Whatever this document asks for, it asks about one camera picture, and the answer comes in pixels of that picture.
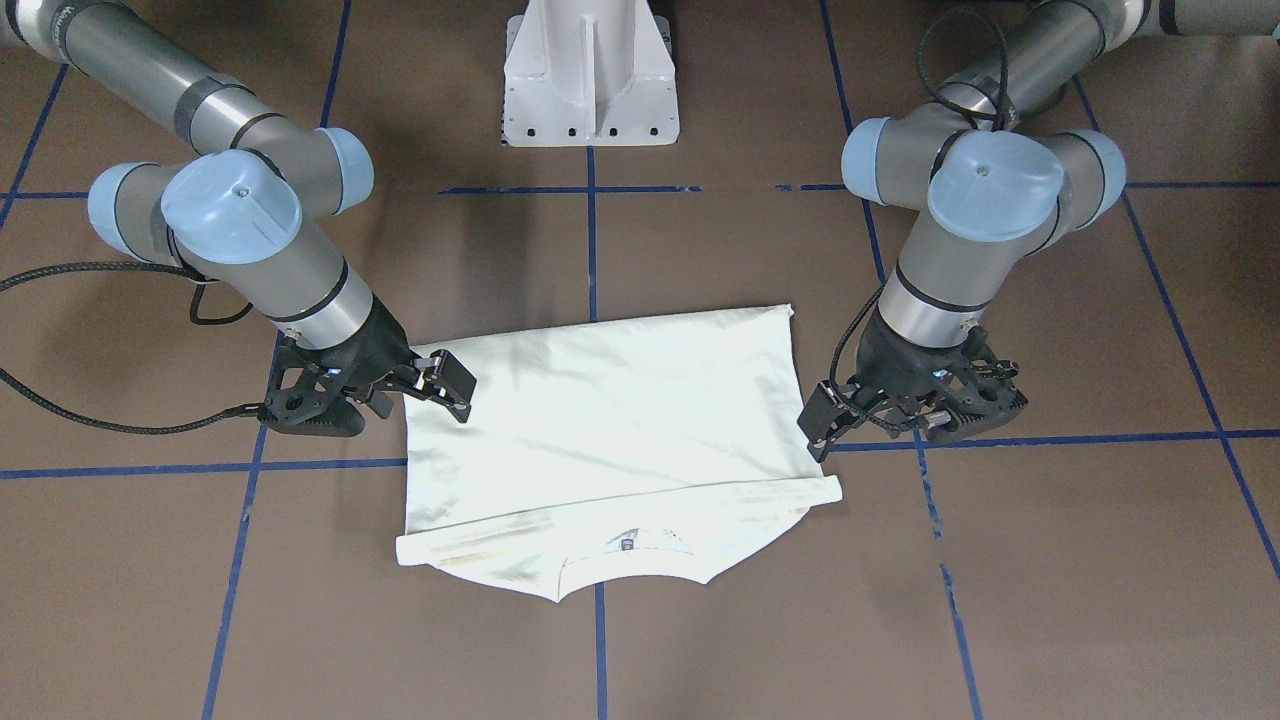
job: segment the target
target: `blue tape line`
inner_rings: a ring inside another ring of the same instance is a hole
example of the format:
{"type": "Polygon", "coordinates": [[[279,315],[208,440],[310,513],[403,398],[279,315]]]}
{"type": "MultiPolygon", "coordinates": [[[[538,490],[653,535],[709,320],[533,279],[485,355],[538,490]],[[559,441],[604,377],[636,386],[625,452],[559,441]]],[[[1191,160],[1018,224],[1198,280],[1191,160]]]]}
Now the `blue tape line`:
{"type": "MultiPolygon", "coordinates": [[[[1093,106],[1089,104],[1089,97],[1084,92],[1084,85],[1080,82],[1079,76],[1071,77],[1071,82],[1075,85],[1075,92],[1080,96],[1084,111],[1089,117],[1089,124],[1094,131],[1101,132],[1097,115],[1093,114],[1093,106]]],[[[1266,551],[1267,559],[1271,561],[1271,571],[1275,574],[1276,580],[1280,580],[1280,556],[1276,553],[1276,547],[1271,541],[1271,533],[1267,532],[1266,523],[1262,521],[1262,514],[1258,512],[1258,505],[1253,500],[1253,492],[1249,489],[1249,483],[1244,479],[1244,473],[1240,470],[1240,464],[1235,457],[1235,451],[1231,448],[1230,436],[1222,427],[1222,419],[1219,416],[1217,407],[1213,405],[1213,398],[1210,396],[1208,384],[1204,382],[1204,375],[1201,373],[1199,363],[1196,361],[1196,354],[1192,352],[1192,345],[1187,338],[1187,332],[1183,329],[1183,323],[1178,319],[1178,311],[1174,309],[1172,297],[1169,295],[1169,288],[1165,286],[1165,278],[1160,273],[1160,265],[1156,263],[1156,255],[1151,251],[1151,243],[1147,242],[1147,233],[1142,229],[1142,223],[1138,220],[1138,213],[1133,209],[1129,193],[1121,192],[1120,200],[1124,201],[1125,213],[1129,215],[1129,224],[1133,225],[1133,233],[1138,238],[1138,246],[1142,247],[1142,255],[1147,260],[1147,269],[1151,270],[1151,278],[1155,281],[1156,290],[1160,292],[1160,301],[1165,305],[1165,313],[1169,315],[1169,322],[1174,327],[1174,333],[1178,336],[1178,343],[1181,346],[1183,355],[1187,357],[1187,366],[1190,368],[1192,377],[1196,379],[1196,388],[1199,391],[1201,400],[1204,402],[1204,410],[1208,411],[1210,420],[1213,423],[1215,434],[1222,445],[1222,452],[1226,455],[1228,465],[1231,466],[1231,474],[1235,477],[1235,484],[1240,489],[1240,496],[1244,498],[1244,505],[1249,510],[1249,516],[1253,518],[1253,528],[1257,530],[1258,538],[1262,541],[1262,548],[1266,551]]]]}
{"type": "Polygon", "coordinates": [[[1130,442],[1184,442],[1198,439],[1217,439],[1212,430],[1192,430],[1179,433],[1123,433],[1100,436],[1044,436],[1015,438],[969,438],[948,446],[934,446],[942,450],[950,447],[1030,447],[1044,445],[1112,445],[1130,442]]]}
{"type": "Polygon", "coordinates": [[[88,192],[18,192],[14,200],[84,200],[88,192]]]}
{"type": "Polygon", "coordinates": [[[845,135],[854,132],[854,118],[849,114],[849,101],[845,99],[845,77],[840,72],[840,56],[836,54],[836,36],[831,32],[831,13],[827,0],[818,0],[822,10],[822,29],[827,33],[827,54],[831,55],[831,70],[836,76],[836,94],[840,95],[840,111],[845,115],[845,135]]]}
{"type": "Polygon", "coordinates": [[[1185,190],[1185,188],[1230,188],[1230,190],[1262,190],[1277,188],[1280,182],[1271,181],[1222,181],[1222,182],[1130,182],[1125,184],[1128,190],[1185,190]]]}
{"type": "Polygon", "coordinates": [[[342,20],[338,22],[338,45],[333,49],[333,65],[329,67],[329,86],[324,92],[324,109],[320,111],[320,127],[329,127],[329,113],[333,111],[333,97],[338,92],[338,72],[342,69],[342,51],[347,46],[347,24],[351,22],[351,0],[343,0],[342,20]]]}
{"type": "Polygon", "coordinates": [[[54,110],[54,100],[58,99],[58,92],[63,88],[63,81],[67,79],[68,67],[63,65],[58,69],[54,85],[49,88],[49,96],[45,99],[45,106],[40,109],[40,117],[36,118],[36,127],[32,128],[31,137],[27,140],[27,149],[22,154],[22,161],[18,163],[18,172],[13,176],[13,184],[9,186],[9,195],[5,197],[4,205],[0,205],[0,228],[4,227],[5,220],[9,219],[9,211],[13,210],[13,202],[18,197],[18,188],[22,186],[22,178],[27,176],[27,168],[31,167],[31,156],[36,152],[36,143],[40,142],[40,135],[45,132],[49,113],[54,110]]]}
{"type": "Polygon", "coordinates": [[[594,323],[599,318],[596,313],[599,277],[595,272],[595,149],[590,146],[586,149],[586,306],[590,322],[594,323]]]}
{"type": "Polygon", "coordinates": [[[532,187],[449,187],[436,195],[590,195],[595,193],[623,193],[623,192],[701,192],[699,184],[611,184],[611,186],[532,186],[532,187]]]}
{"type": "Polygon", "coordinates": [[[969,655],[969,638],[964,633],[964,620],[960,618],[960,609],[956,606],[955,580],[946,564],[942,568],[942,584],[947,588],[947,605],[951,606],[951,626],[956,632],[956,646],[960,648],[960,664],[964,666],[964,682],[969,688],[969,708],[973,711],[973,720],[982,720],[982,700],[978,697],[978,679],[973,674],[973,659],[969,655]]]}
{"type": "Polygon", "coordinates": [[[897,439],[884,442],[841,442],[831,446],[831,452],[881,452],[886,450],[915,450],[915,443],[897,439]]]}
{"type": "Polygon", "coordinates": [[[1280,428],[1263,428],[1258,430],[1226,430],[1226,437],[1231,439],[1280,438],[1280,428]]]}
{"type": "Polygon", "coordinates": [[[0,480],[36,480],[54,478],[113,478],[129,475],[201,475],[210,473],[244,473],[248,462],[209,462],[192,465],[131,465],[118,468],[40,468],[0,470],[0,480]]]}
{"type": "Polygon", "coordinates": [[[348,457],[343,460],[273,460],[262,462],[264,473],[291,470],[365,470],[370,468],[404,468],[407,457],[348,457]]]}
{"type": "Polygon", "coordinates": [[[604,583],[595,583],[595,716],[609,720],[609,664],[605,656],[604,583]]]}
{"type": "Polygon", "coordinates": [[[942,516],[938,514],[938,503],[933,500],[933,483],[929,482],[929,462],[924,457],[924,439],[920,430],[911,430],[915,446],[915,461],[920,466],[920,484],[924,486],[924,503],[929,507],[929,524],[933,525],[933,539],[942,539],[942,516]]]}
{"type": "Polygon", "coordinates": [[[700,184],[605,184],[595,192],[701,192],[700,184]]]}
{"type": "MultiPolygon", "coordinates": [[[[1280,428],[1258,428],[1247,430],[1226,430],[1229,439],[1280,439],[1280,428]]],[[[1110,436],[1048,436],[1012,438],[972,438],[948,446],[924,443],[931,450],[974,448],[974,447],[1036,447],[1036,446],[1076,446],[1108,445],[1128,442],[1185,442],[1212,441],[1217,433],[1130,433],[1110,436]]],[[[854,442],[831,446],[832,452],[879,452],[914,450],[915,443],[904,441],[854,442]]],[[[360,470],[370,468],[403,468],[406,457],[357,457],[330,460],[273,460],[262,462],[264,473],[287,473],[297,470],[360,470]]],[[[0,470],[0,480],[37,480],[59,478],[111,478],[129,475],[196,475],[212,473],[244,473],[251,469],[248,462],[193,462],[178,465],[118,465],[102,468],[36,468],[22,470],[0,470]]]]}
{"type": "MultiPolygon", "coordinates": [[[[262,462],[264,473],[294,470],[361,470],[370,468],[403,468],[407,457],[344,457],[335,460],[273,460],[262,462]]],[[[246,473],[250,462],[195,462],[180,465],[118,465],[104,468],[36,468],[0,470],[0,480],[38,480],[58,478],[116,478],[131,475],[207,475],[214,473],[246,473]]]]}
{"type": "Polygon", "coordinates": [[[257,493],[259,466],[262,462],[262,451],[265,447],[266,425],[262,425],[257,429],[257,441],[253,443],[252,469],[248,473],[248,482],[244,483],[244,503],[241,506],[239,529],[236,532],[236,551],[232,553],[232,569],[227,575],[227,596],[223,598],[223,616],[218,625],[214,661],[209,666],[209,685],[205,687],[205,707],[200,715],[202,720],[212,720],[214,702],[218,700],[218,683],[223,676],[227,638],[232,632],[232,612],[236,610],[236,591],[239,588],[239,571],[244,562],[244,544],[248,542],[250,512],[253,509],[253,497],[257,493]]]}
{"type": "MultiPolygon", "coordinates": [[[[588,266],[588,307],[590,322],[599,318],[598,295],[599,277],[595,264],[595,149],[586,147],[586,266],[588,266]]],[[[609,717],[609,671],[605,657],[607,634],[604,626],[604,583],[595,583],[595,715],[598,720],[609,717]]]]}

